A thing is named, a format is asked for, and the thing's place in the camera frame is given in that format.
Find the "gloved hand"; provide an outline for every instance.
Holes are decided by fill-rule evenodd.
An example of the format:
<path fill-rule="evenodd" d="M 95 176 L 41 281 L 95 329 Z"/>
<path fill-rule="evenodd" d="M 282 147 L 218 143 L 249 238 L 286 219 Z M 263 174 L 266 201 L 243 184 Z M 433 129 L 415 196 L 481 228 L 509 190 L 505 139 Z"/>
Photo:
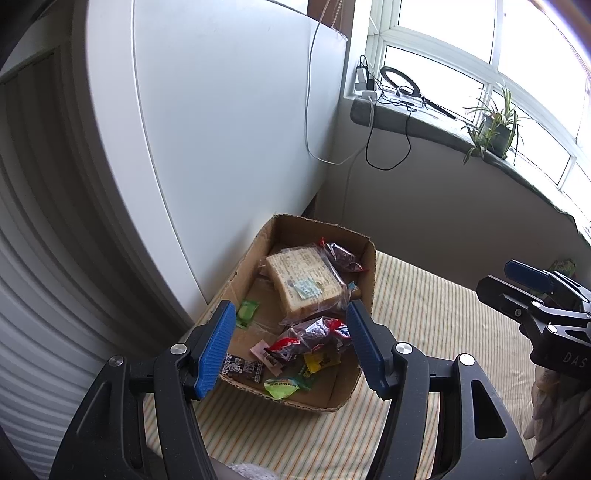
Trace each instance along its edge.
<path fill-rule="evenodd" d="M 556 441 L 534 461 L 537 478 L 545 477 L 546 470 L 557 464 L 573 444 L 584 423 L 582 420 L 577 422 L 577 418 L 591 408 L 590 387 L 589 382 L 535 367 L 535 381 L 531 387 L 534 412 L 523 437 L 536 439 L 533 458 Z M 565 429 L 569 429 L 568 432 L 556 440 Z"/>

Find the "window pane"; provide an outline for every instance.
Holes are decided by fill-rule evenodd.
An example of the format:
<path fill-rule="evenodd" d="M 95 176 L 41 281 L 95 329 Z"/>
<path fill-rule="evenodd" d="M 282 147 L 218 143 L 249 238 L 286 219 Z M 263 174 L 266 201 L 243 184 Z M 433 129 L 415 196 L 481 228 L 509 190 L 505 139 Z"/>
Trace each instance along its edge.
<path fill-rule="evenodd" d="M 492 98 L 496 105 L 502 108 L 502 95 L 494 92 Z M 529 118 L 527 113 L 518 108 L 517 114 L 519 117 L 519 145 L 517 145 L 517 136 L 515 136 L 511 146 L 517 147 L 520 155 L 536 165 L 554 183 L 558 183 L 569 162 L 569 153 L 543 127 Z"/>
<path fill-rule="evenodd" d="M 495 0 L 402 0 L 398 25 L 490 61 Z"/>
<path fill-rule="evenodd" d="M 564 192 L 591 221 L 591 180 L 579 165 L 575 165 L 570 172 Z"/>
<path fill-rule="evenodd" d="M 466 114 L 465 107 L 476 104 L 482 88 L 481 83 L 463 73 L 399 48 L 386 49 L 384 65 L 405 73 L 415 81 L 423 96 L 460 115 Z"/>
<path fill-rule="evenodd" d="M 503 6 L 499 70 L 532 94 L 576 136 L 586 75 L 570 44 L 528 0 L 505 0 Z"/>

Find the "blue gripper pad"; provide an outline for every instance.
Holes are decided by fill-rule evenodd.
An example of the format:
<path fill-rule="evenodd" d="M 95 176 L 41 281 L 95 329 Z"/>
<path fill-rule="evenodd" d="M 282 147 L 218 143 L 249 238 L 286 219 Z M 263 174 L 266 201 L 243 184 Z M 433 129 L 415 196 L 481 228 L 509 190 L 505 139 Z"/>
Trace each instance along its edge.
<path fill-rule="evenodd" d="M 505 276 L 540 293 L 552 293 L 554 290 L 552 278 L 547 272 L 530 267 L 517 260 L 509 260 L 505 264 Z"/>
<path fill-rule="evenodd" d="M 207 330 L 203 334 L 207 344 L 202 347 L 197 361 L 199 367 L 195 393 L 200 400 L 216 384 L 235 326 L 236 308 L 231 301 L 222 300 L 207 324 Z"/>
<path fill-rule="evenodd" d="M 349 303 L 346 322 L 369 387 L 382 400 L 389 400 L 397 383 L 392 353 L 394 335 L 385 325 L 374 323 L 361 300 Z"/>

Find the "cardboard box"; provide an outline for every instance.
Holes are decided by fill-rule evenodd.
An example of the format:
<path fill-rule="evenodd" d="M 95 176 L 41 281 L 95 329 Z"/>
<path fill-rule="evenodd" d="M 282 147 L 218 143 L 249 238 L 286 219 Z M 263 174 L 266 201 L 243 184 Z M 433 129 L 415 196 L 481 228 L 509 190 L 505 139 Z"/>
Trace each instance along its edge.
<path fill-rule="evenodd" d="M 246 330 L 235 329 L 228 348 L 229 353 L 247 360 L 256 360 L 250 349 L 260 340 L 271 345 L 285 329 L 284 326 L 279 325 L 284 317 L 279 295 L 272 284 L 258 276 L 261 261 L 269 253 L 277 252 L 282 248 L 318 243 L 321 237 L 325 237 L 328 242 L 336 242 L 356 254 L 360 258 L 361 264 L 368 269 L 367 272 L 360 274 L 342 274 L 342 277 L 346 283 L 355 281 L 361 290 L 361 300 L 371 312 L 374 300 L 375 246 L 369 238 L 351 230 L 316 220 L 291 215 L 276 215 L 258 232 L 235 272 L 222 287 L 206 313 L 206 316 L 210 316 L 222 299 L 230 300 L 236 308 L 244 299 L 260 302 L 254 322 L 249 328 Z M 353 393 L 360 373 L 361 369 L 355 351 L 349 348 L 343 353 L 340 365 L 324 369 L 317 374 L 318 377 L 310 392 L 297 391 L 283 400 L 272 399 L 265 390 L 265 379 L 272 377 L 267 369 L 265 369 L 263 379 L 259 384 L 247 380 L 238 381 L 225 375 L 220 375 L 220 377 L 224 382 L 230 383 L 236 388 L 260 395 L 271 401 L 278 401 L 303 410 L 336 411 L 347 402 Z"/>

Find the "red snack wrapper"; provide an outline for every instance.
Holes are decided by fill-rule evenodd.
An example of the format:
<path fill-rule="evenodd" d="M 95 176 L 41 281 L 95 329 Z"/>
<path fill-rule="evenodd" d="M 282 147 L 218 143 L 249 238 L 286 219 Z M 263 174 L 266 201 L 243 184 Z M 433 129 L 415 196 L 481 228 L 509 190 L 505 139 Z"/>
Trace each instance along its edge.
<path fill-rule="evenodd" d="M 349 329 L 339 319 L 319 317 L 288 328 L 265 350 L 286 364 L 296 355 L 313 352 L 331 341 L 338 351 L 346 348 L 351 343 Z"/>
<path fill-rule="evenodd" d="M 327 243 L 326 239 L 320 239 L 320 246 L 329 257 L 330 263 L 341 272 L 359 273 L 366 271 L 360 263 L 357 262 L 357 257 L 342 246 L 332 242 Z"/>

